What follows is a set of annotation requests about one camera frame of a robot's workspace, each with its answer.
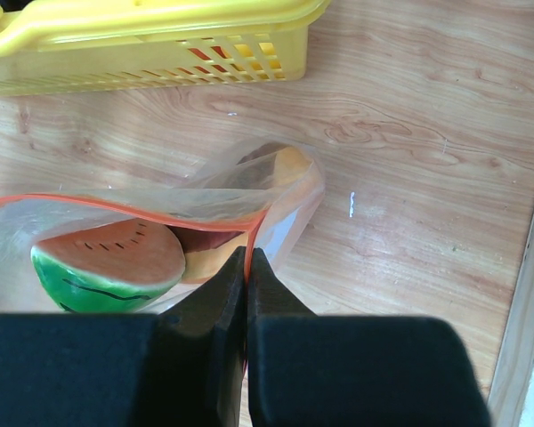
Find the papaya half slice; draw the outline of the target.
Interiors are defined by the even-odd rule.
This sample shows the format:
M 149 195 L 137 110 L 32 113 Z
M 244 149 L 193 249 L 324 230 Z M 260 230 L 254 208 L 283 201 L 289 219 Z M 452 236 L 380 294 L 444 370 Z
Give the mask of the papaya half slice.
M 182 244 L 185 284 L 202 284 L 240 246 L 260 248 L 278 267 L 324 196 L 322 167 L 308 150 L 282 142 L 243 145 L 210 161 L 174 193 L 171 229 Z

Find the watermelon slice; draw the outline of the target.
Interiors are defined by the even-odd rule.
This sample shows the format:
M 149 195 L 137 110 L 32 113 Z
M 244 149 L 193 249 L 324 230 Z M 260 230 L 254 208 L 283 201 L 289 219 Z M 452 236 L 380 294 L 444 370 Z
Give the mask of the watermelon slice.
M 175 286 L 186 267 L 176 235 L 143 219 L 38 241 L 30 258 L 47 294 L 74 313 L 138 310 Z

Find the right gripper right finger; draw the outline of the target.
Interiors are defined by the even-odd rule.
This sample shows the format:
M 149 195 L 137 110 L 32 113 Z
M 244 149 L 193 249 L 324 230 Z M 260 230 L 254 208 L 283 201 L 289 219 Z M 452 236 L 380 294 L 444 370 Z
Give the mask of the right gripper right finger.
M 318 315 L 254 250 L 248 407 L 256 426 L 488 426 L 465 346 L 424 316 Z

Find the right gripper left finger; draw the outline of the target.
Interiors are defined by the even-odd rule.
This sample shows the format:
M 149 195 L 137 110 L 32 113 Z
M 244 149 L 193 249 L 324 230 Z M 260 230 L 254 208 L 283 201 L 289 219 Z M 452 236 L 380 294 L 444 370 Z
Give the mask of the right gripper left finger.
M 0 426 L 236 426 L 245 251 L 160 314 L 0 314 Z

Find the clear zip top bag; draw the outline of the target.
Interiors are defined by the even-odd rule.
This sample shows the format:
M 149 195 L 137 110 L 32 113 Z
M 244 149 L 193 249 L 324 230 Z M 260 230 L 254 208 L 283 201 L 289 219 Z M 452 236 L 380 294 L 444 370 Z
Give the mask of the clear zip top bag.
M 257 148 L 266 142 L 277 141 L 244 142 L 230 149 Z M 63 310 L 44 290 L 33 267 L 30 251 L 36 242 L 131 219 L 164 224 L 172 230 L 173 224 L 182 223 L 171 214 L 176 206 L 174 193 L 186 184 L 0 197 L 0 312 Z M 164 310 L 170 290 L 138 310 Z

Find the yellow plastic basket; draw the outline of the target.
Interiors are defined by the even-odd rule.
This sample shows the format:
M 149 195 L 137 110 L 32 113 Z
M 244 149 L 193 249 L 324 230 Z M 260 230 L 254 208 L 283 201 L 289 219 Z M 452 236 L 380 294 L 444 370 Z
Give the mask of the yellow plastic basket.
M 296 80 L 325 1 L 0 2 L 0 97 Z

